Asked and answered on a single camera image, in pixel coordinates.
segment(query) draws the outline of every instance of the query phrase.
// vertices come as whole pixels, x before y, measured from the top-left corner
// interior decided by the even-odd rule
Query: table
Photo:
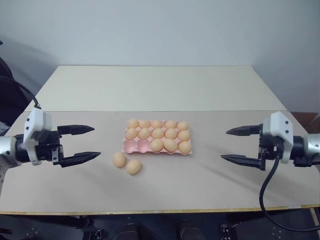
[[[179,73],[176,73],[174,79],[166,78],[166,83],[173,81],[178,85],[179,79],[187,78],[193,71],[199,74],[202,71],[207,72],[207,75],[200,74],[200,76],[207,76],[215,82],[222,80],[217,88],[212,88],[210,87],[212,83],[207,78],[199,78],[198,81],[205,84],[202,87],[195,84],[192,86],[197,92],[192,98],[199,97],[196,104],[192,104],[194,103],[192,101],[180,101],[179,104],[175,102],[171,105],[171,101],[164,100],[162,104],[156,102],[154,111],[151,111],[153,105],[150,101],[143,101],[145,96],[141,95],[147,87],[137,87],[136,91],[139,94],[135,95],[135,101],[139,104],[145,102],[144,105],[135,106],[128,101],[128,105],[123,106],[124,99],[130,100],[131,97],[119,98],[120,92],[116,91],[117,88],[114,87],[116,83],[112,81],[108,84],[113,86],[113,91],[106,91],[113,96],[113,99],[119,101],[106,101],[105,104],[97,101],[103,98],[103,91],[99,88],[96,93],[88,91],[86,97],[83,97],[86,89],[93,90],[99,85],[102,86],[101,89],[106,87],[108,84],[103,84],[102,79],[108,79],[110,73],[115,76],[116,72],[117,79],[126,79],[127,84],[124,84],[124,80],[117,83],[125,88],[124,86],[132,86],[129,82],[130,76],[135,76],[135,82],[139,85],[148,79],[145,77],[145,72],[150,76],[150,72],[158,69],[157,73],[161,73],[154,76],[169,77],[171,74],[166,71],[169,73],[176,71],[172,67],[133,69],[134,67],[64,66],[56,70],[37,95],[43,109],[51,111],[55,125],[85,124],[96,129],[84,135],[63,136],[61,143],[65,155],[70,156],[84,151],[101,151],[102,154],[90,162],[74,167],[60,168],[52,166],[50,162],[44,162],[37,167],[23,164],[21,167],[10,169],[0,198],[1,213],[97,215],[232,212],[260,209],[259,190],[272,162],[268,161],[267,171],[260,171],[238,166],[220,158],[220,154],[228,153],[256,157],[257,136],[229,136],[225,131],[241,125],[259,124],[272,112],[285,110],[263,81],[252,72],[252,68],[191,67],[190,71],[189,67],[178,67]],[[96,74],[92,81],[85,83],[88,72],[90,72],[88,75],[92,75],[93,72]],[[235,95],[229,95],[229,88],[226,86],[232,86],[232,81],[237,81],[236,76],[242,76],[244,82],[235,83],[237,91],[232,90]],[[76,81],[79,81],[78,87],[83,87],[72,90],[71,85]],[[251,84],[255,84],[256,89],[249,89],[248,86]],[[162,86],[161,91],[170,89],[164,87],[166,84]],[[191,93],[192,87],[186,87],[187,93]],[[182,91],[175,93],[176,96],[173,95],[173,91],[171,95],[169,94],[171,99],[175,97],[175,100],[180,100],[188,96]],[[257,97],[256,93],[267,100]],[[57,104],[49,102],[48,96],[59,96]],[[210,105],[206,99],[219,104]],[[242,102],[240,109],[237,109],[238,102]],[[199,108],[203,107],[205,111],[194,112],[199,104]],[[176,111],[179,105],[184,111]],[[284,111],[284,113],[293,122],[294,134],[303,136],[305,130],[289,112]],[[18,118],[8,135],[21,133],[27,114],[23,113]],[[128,175],[124,169],[115,168],[111,157],[115,151],[122,148],[124,127],[126,121],[132,117],[189,121],[192,155],[128,155],[129,158],[139,158],[143,164],[141,172],[136,176]],[[265,205],[269,209],[319,206],[319,182],[320,175],[315,167],[297,168],[292,164],[281,164],[266,190]]]

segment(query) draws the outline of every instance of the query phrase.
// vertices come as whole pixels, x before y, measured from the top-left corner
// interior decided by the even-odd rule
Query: black cable
[[[34,107],[35,107],[35,108],[38,108],[38,109],[41,109],[41,107],[39,106],[39,102],[38,102],[38,100],[36,99],[35,95],[34,95],[28,88],[26,88],[25,86],[23,86],[21,83],[15,81],[13,78],[6,77],[6,76],[0,76],[0,80],[1,80],[1,81],[5,81],[5,82],[9,82],[9,83],[12,83],[12,84],[15,84],[15,85],[17,85],[18,87],[20,87],[21,89],[23,89],[24,91],[26,91],[26,92],[32,97],[32,100],[33,100],[34,103],[35,103]]]
[[[270,216],[270,214],[267,212],[267,210],[265,208],[265,205],[264,205],[264,193],[265,193],[265,190],[266,190],[266,187],[267,187],[268,183],[270,182],[271,178],[273,177],[273,175],[275,174],[275,172],[277,170],[277,167],[279,165],[279,161],[280,161],[280,156],[277,155],[275,157],[274,164],[273,164],[273,167],[272,167],[271,171],[269,172],[268,176],[266,177],[266,179],[264,180],[264,182],[263,182],[263,184],[261,186],[261,190],[260,190],[260,194],[259,194],[259,203],[260,203],[260,207],[261,207],[262,212],[275,225],[277,225],[280,228],[289,230],[289,231],[306,233],[306,232],[313,232],[313,231],[320,230],[320,225],[312,227],[312,228],[291,228],[291,227],[284,226],[284,225],[278,223],[277,221],[275,221]]]

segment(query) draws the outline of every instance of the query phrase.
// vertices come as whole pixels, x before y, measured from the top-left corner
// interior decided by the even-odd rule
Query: brown egg
[[[179,130],[187,130],[189,128],[189,124],[187,121],[180,121],[177,123],[176,127]]]
[[[180,131],[180,132],[178,133],[178,138],[179,138],[182,142],[188,141],[188,140],[190,139],[190,132],[189,132],[189,131],[186,131],[186,130]]]
[[[161,128],[156,128],[155,130],[152,131],[152,137],[154,139],[161,139],[165,135],[164,131]]]
[[[135,175],[140,171],[141,167],[142,167],[142,164],[139,160],[132,159],[131,161],[128,162],[125,169],[128,174]]]
[[[141,140],[146,140],[148,137],[150,137],[151,132],[148,128],[142,128],[139,133],[138,133],[138,137]]]
[[[160,120],[154,120],[151,123],[151,127],[153,127],[154,129],[160,129],[164,126],[164,124],[162,123],[162,121]]]
[[[149,128],[150,122],[148,120],[139,120],[139,127],[142,129]]]
[[[168,138],[164,141],[164,148],[169,153],[173,153],[178,149],[178,143],[175,140]]]
[[[170,128],[167,131],[165,131],[164,136],[167,139],[175,139],[177,137],[177,132],[176,132],[176,130],[174,128]]]
[[[126,157],[122,152],[115,152],[112,162],[117,168],[122,168],[126,164]]]
[[[188,141],[182,141],[179,143],[179,151],[182,154],[187,154],[189,152],[191,152],[192,146],[191,143]]]
[[[172,121],[172,120],[166,121],[165,124],[164,124],[164,127],[166,129],[175,129],[176,126],[177,126],[177,123],[175,121]]]
[[[125,138],[132,141],[136,136],[138,136],[138,131],[135,128],[128,128],[125,132]]]
[[[139,126],[139,122],[137,119],[132,118],[128,121],[128,129],[135,129]]]
[[[151,150],[155,153],[160,152],[164,148],[164,142],[161,139],[154,139],[151,142]]]

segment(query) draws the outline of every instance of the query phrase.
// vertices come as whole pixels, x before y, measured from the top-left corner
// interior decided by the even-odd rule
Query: egg carton
[[[148,127],[148,129],[150,130],[151,134],[152,134],[152,131],[156,128],[152,127],[151,126],[151,123],[152,123],[153,120],[149,120],[149,123],[150,123],[150,127]],[[161,120],[162,122],[162,125],[163,127],[161,127],[160,129],[163,130],[163,132],[165,133],[166,130],[168,130],[167,128],[165,128],[165,123],[166,121],[165,120]],[[139,132],[142,128],[141,127],[136,127],[135,128],[137,130],[137,132]],[[176,128],[173,128],[175,129],[176,133],[177,133],[177,137],[174,139],[174,141],[179,145],[179,143],[181,143],[182,141],[178,138],[178,133],[180,132],[180,130],[176,127]],[[124,133],[126,133],[126,131],[128,130],[128,127],[126,127],[124,129]],[[181,155],[189,155],[189,154],[192,154],[192,150],[188,153],[182,153],[179,151],[179,149],[177,149],[176,151],[173,151],[173,152],[169,152],[165,149],[165,147],[163,147],[162,150],[158,151],[158,152],[155,152],[151,149],[151,142],[152,140],[154,140],[156,138],[153,138],[152,136],[148,137],[146,140],[142,140],[140,139],[138,136],[136,136],[133,140],[128,140],[126,139],[125,137],[123,138],[123,149],[122,149],[122,152],[125,152],[125,153],[128,153],[128,154],[131,154],[131,153],[155,153],[155,154],[159,154],[159,153],[168,153],[168,154],[181,154]],[[163,142],[167,139],[165,136],[162,137],[162,138],[159,138],[161,139]],[[191,143],[191,135],[190,135],[190,139],[188,141],[185,141],[185,142],[188,142],[188,143]]]

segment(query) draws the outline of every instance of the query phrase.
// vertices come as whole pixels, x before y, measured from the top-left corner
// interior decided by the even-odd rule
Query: pink egg carton
[[[151,123],[153,120],[148,120],[149,123],[150,123],[150,127],[148,128],[152,134],[152,131],[155,129],[154,127],[151,126]],[[162,122],[162,125],[163,127],[161,128],[163,130],[163,132],[165,133],[166,132],[166,128],[165,128],[165,123],[166,121],[165,120],[161,120]],[[135,128],[137,130],[137,132],[140,131],[141,127],[136,127]],[[177,137],[174,139],[175,142],[179,143],[182,142],[179,138],[178,138],[178,133],[180,132],[180,130],[176,127],[174,128],[175,131],[177,132]],[[181,155],[188,155],[188,154],[192,154],[192,150],[188,153],[182,153],[179,151],[179,149],[177,149],[176,151],[174,152],[168,152],[165,147],[163,147],[162,150],[158,151],[158,152],[155,152],[151,149],[150,145],[151,145],[151,142],[152,140],[154,140],[155,138],[153,138],[152,136],[148,137],[146,140],[142,140],[140,139],[138,136],[136,136],[133,140],[128,140],[126,139],[125,137],[123,138],[123,149],[122,149],[122,152],[125,152],[125,153],[128,153],[128,154],[131,154],[131,153],[148,153],[148,152],[151,152],[151,153],[155,153],[155,154],[158,154],[158,153],[168,153],[168,154],[181,154]],[[165,136],[163,136],[162,138],[160,138],[163,142],[167,139]]]

